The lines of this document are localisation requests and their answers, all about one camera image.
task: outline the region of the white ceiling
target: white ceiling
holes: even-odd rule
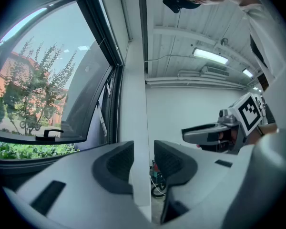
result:
[[[148,77],[176,77],[180,70],[201,71],[212,66],[229,72],[229,82],[247,85],[252,79],[242,73],[247,68],[254,76],[260,71],[251,53],[248,22],[244,13],[231,2],[181,9],[178,14],[162,0],[147,0]],[[220,45],[228,38],[226,46]],[[193,57],[194,48],[221,54],[229,59],[227,67]]]

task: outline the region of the window frame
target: window frame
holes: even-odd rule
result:
[[[95,40],[97,41],[100,49],[102,50],[106,60],[109,65],[105,70],[103,75],[98,75],[100,79],[99,85],[96,87],[93,94],[93,98],[90,101],[90,106],[88,108],[88,116],[91,118],[87,119],[84,124],[84,128],[80,133],[76,133],[73,137],[55,137],[52,140],[48,138],[36,139],[35,136],[24,136],[11,133],[5,133],[0,131],[0,141],[15,144],[33,144],[33,145],[57,145],[57,144],[68,144],[68,143],[78,143],[84,142],[87,139],[87,134],[89,131],[90,122],[92,115],[102,89],[107,82],[107,79],[113,73],[115,68],[123,67],[121,58],[118,52],[115,50],[114,40],[111,36],[109,27],[106,23],[105,16],[103,14],[102,8],[98,0],[25,0],[25,6],[23,5],[24,0],[17,0],[11,9],[6,12],[3,16],[5,24],[0,23],[2,27],[0,29],[0,35],[4,36],[14,25],[21,21],[26,16],[37,11],[41,8],[47,8],[45,11],[41,12],[28,23],[26,23],[14,36],[9,38],[3,45],[0,46],[0,71],[7,60],[12,49],[17,45],[21,38],[37,23],[46,18],[53,12],[69,5],[71,2],[76,2],[93,34]]]

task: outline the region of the black cap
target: black cap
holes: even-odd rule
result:
[[[185,9],[196,9],[198,8],[201,4],[194,3],[192,1],[188,0],[172,0],[178,7],[180,8],[185,8]]]

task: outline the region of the sky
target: sky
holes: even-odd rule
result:
[[[16,33],[25,23],[36,16],[40,10],[29,15],[20,22],[20,26],[16,25],[16,29],[13,33]],[[57,43],[57,48],[60,48],[63,44],[62,53],[53,64],[53,69],[58,72],[63,69],[71,58],[75,50],[77,53],[73,62],[75,62],[75,69],[78,67],[82,58],[87,52],[87,49],[95,41],[95,38],[80,11],[77,3],[72,3],[58,11],[52,13],[37,25],[35,25],[16,45],[13,51],[19,53],[24,46],[25,42],[33,37],[31,49],[34,50],[31,58],[35,58],[35,51],[43,42],[43,46],[39,53],[37,61],[40,62],[44,53],[48,48]],[[72,80],[72,77],[68,80],[65,88],[68,89]]]

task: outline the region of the black window frame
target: black window frame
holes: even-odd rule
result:
[[[6,42],[3,43],[3,45],[0,46],[0,71],[12,49],[32,27],[34,27],[37,23],[39,23],[51,13],[61,9],[63,6],[66,6],[71,2],[77,2],[89,28],[91,29],[91,32],[93,33],[100,49],[102,50],[106,60],[109,63],[105,73],[101,72],[99,75],[97,75],[97,78],[100,79],[100,82],[92,94],[88,111],[88,116],[90,116],[90,118],[85,120],[82,131],[75,133],[76,135],[73,135],[72,137],[55,137],[51,140],[48,138],[38,138],[37,140],[34,136],[17,135],[0,131],[0,141],[6,143],[34,145],[57,145],[86,141],[92,115],[103,87],[111,75],[116,71],[116,69],[120,69],[119,71],[123,70],[121,58],[118,52],[115,50],[114,40],[106,23],[105,16],[99,4],[99,0],[14,0],[14,3],[10,6],[10,9],[6,10],[5,14],[0,18],[0,38],[3,37],[14,25],[16,25],[29,14],[41,8],[47,9],[35,16],[14,36],[9,38]],[[114,79],[113,82],[120,88],[120,85],[122,84],[122,77]],[[119,103],[119,101],[114,100],[114,97],[112,96],[110,97],[110,102]],[[117,109],[119,109],[117,106],[110,108],[112,113],[107,113],[109,116],[111,116],[111,118],[107,118],[108,120],[119,120],[118,112],[113,113],[113,111]],[[113,123],[112,121],[106,121],[105,123],[106,126],[108,126],[108,129],[115,132],[117,131],[118,128],[110,127]],[[116,142],[117,139],[111,138],[108,140],[108,143],[113,143],[113,141]]]

